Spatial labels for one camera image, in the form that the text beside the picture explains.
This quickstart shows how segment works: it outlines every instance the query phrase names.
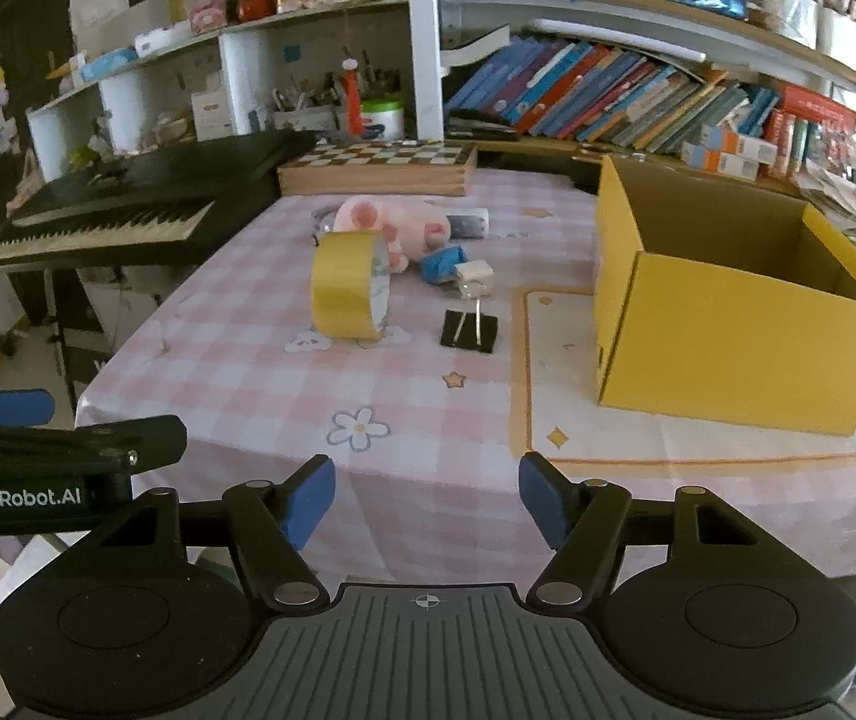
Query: pink toy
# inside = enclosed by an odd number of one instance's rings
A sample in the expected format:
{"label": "pink toy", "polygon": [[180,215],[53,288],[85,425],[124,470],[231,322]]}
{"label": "pink toy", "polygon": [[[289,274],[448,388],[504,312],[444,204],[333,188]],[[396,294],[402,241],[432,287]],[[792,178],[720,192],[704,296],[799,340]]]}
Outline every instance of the pink toy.
{"label": "pink toy", "polygon": [[335,216],[335,232],[383,230],[393,274],[409,262],[421,262],[450,241],[450,221],[444,210],[424,200],[384,200],[359,194],[344,201]]}

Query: chessboard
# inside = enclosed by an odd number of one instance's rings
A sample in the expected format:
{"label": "chessboard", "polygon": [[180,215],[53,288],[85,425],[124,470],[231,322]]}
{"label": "chessboard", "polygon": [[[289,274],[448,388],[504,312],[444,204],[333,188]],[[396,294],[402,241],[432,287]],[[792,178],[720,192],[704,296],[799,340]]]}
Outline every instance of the chessboard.
{"label": "chessboard", "polygon": [[463,196],[477,151],[462,143],[395,141],[321,145],[278,169],[282,194]]}

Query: green lid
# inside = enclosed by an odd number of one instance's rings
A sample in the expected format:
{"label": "green lid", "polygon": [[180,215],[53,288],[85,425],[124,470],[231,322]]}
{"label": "green lid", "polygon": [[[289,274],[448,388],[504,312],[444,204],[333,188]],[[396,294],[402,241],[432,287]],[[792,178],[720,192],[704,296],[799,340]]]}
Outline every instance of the green lid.
{"label": "green lid", "polygon": [[375,98],[375,100],[362,100],[362,113],[388,113],[388,111],[400,111],[405,107],[405,101],[399,98]]}

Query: white jar with green lid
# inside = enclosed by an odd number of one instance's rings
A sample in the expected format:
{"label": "white jar with green lid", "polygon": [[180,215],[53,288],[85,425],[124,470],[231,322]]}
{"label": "white jar with green lid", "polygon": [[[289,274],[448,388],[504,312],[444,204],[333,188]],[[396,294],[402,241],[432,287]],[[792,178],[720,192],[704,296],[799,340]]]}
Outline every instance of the white jar with green lid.
{"label": "white jar with green lid", "polygon": [[400,98],[362,100],[364,128],[383,127],[372,140],[402,141],[405,139],[405,103]]}

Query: orange diamond print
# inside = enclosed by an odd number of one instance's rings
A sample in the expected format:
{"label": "orange diamond print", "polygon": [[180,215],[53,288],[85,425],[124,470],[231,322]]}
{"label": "orange diamond print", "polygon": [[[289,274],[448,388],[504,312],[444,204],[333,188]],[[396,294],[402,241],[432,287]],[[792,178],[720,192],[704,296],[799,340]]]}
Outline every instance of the orange diamond print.
{"label": "orange diamond print", "polygon": [[568,437],[564,435],[561,428],[554,426],[554,429],[548,434],[548,440],[560,449],[568,442]]}

